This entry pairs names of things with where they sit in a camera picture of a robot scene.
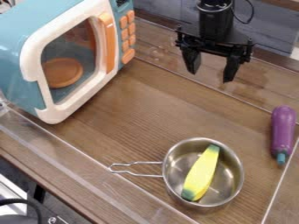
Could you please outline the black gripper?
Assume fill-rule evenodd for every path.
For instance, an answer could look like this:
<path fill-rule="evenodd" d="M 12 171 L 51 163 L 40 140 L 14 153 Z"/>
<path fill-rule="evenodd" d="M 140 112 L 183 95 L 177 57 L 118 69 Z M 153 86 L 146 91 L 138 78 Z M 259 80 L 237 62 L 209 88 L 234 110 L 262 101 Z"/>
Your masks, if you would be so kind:
<path fill-rule="evenodd" d="M 234 28 L 234 3 L 197 3 L 199 20 L 177 28 L 177 46 L 191 74 L 197 74 L 202 65 L 202 53 L 227 58 L 223 82 L 234 81 L 241 63 L 250 62 L 253 38 Z"/>

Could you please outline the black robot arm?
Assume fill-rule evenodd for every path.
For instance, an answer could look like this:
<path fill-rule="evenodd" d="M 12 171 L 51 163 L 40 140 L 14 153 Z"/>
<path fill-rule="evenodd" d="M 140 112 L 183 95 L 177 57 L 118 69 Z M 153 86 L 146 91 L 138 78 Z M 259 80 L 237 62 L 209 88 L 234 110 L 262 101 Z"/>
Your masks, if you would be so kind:
<path fill-rule="evenodd" d="M 235 0 L 199 0 L 197 8 L 199 21 L 190 26 L 179 25 L 175 30 L 175 45 L 182 51 L 185 65 L 189 72 L 197 74 L 202 65 L 202 53 L 225 57 L 227 64 L 223 82 L 231 82 L 241 65 L 251 61 L 255 45 L 253 38 L 234 27 L 234 20 L 243 25 L 249 24 L 255 8 L 251 8 L 247 21 L 242 21 L 235 14 Z"/>

